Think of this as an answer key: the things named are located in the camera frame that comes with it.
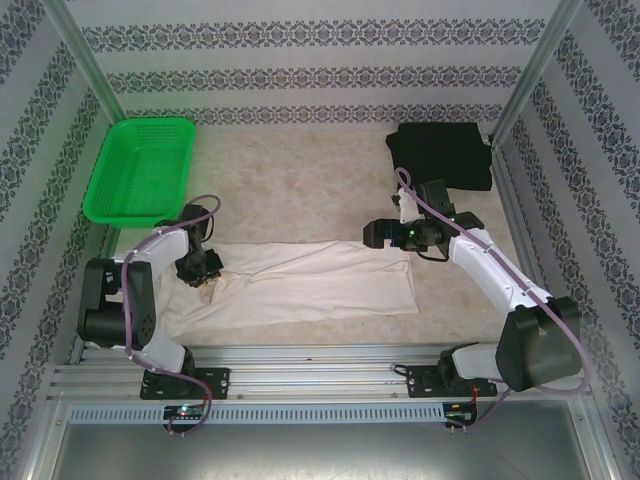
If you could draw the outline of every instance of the black cloth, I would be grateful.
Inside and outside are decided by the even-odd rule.
[[[412,185],[443,179],[448,188],[491,190],[491,147],[475,123],[402,123],[387,146]]]

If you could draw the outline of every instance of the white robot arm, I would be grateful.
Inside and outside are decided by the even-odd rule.
[[[520,272],[495,246],[473,213],[456,213],[443,181],[418,185],[416,194],[440,215],[466,229],[486,248],[416,207],[415,202],[412,205],[402,195],[396,197],[401,220],[379,219],[369,223],[363,231],[364,244],[371,248],[384,248],[384,241],[390,239],[392,247],[405,251],[426,252],[429,247],[437,247],[445,260],[450,259],[471,276],[505,319],[499,343],[462,345],[453,352],[443,352],[441,362],[449,362],[450,365],[445,365],[442,371],[455,377],[445,379],[445,383],[455,379],[490,379],[503,381],[520,392],[578,373],[582,364],[580,355],[528,292],[532,291],[546,301],[546,306],[578,337],[580,313],[575,303],[568,297],[553,298]],[[415,218],[416,209],[422,210],[421,218]],[[516,272],[520,282],[505,272],[494,255]]]
[[[156,325],[154,280],[169,265],[175,263],[177,276],[191,286],[198,286],[219,275],[223,265],[213,250],[205,251],[202,241],[209,229],[209,219],[198,222],[207,214],[200,205],[187,205],[180,220],[165,222],[154,229],[159,234],[134,255],[127,268],[127,291],[131,311],[132,357],[150,371],[156,369],[188,376],[195,374],[191,352],[171,340]],[[188,222],[174,229],[165,227]],[[125,350],[125,320],[121,285],[122,265],[130,252],[114,258],[94,258],[85,267],[78,334],[88,342],[114,350]],[[189,389],[189,382],[171,379],[176,389]]]

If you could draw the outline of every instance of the green basket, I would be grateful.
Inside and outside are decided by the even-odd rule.
[[[86,217],[118,228],[176,219],[195,135],[184,118],[131,118],[114,125],[89,182]]]

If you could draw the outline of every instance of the wall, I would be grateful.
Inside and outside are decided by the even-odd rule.
[[[582,311],[624,478],[640,478],[639,4],[581,6],[501,145],[548,287]]]
[[[41,5],[0,0],[0,479],[18,467],[75,331],[79,266],[105,233],[80,205],[109,122]]]
[[[131,116],[223,131],[497,120],[557,0],[73,0]]]

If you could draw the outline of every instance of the white towel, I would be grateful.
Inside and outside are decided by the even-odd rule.
[[[360,242],[213,245],[224,264],[212,285],[192,288],[166,269],[156,284],[171,337],[285,322],[418,313],[409,256]]]

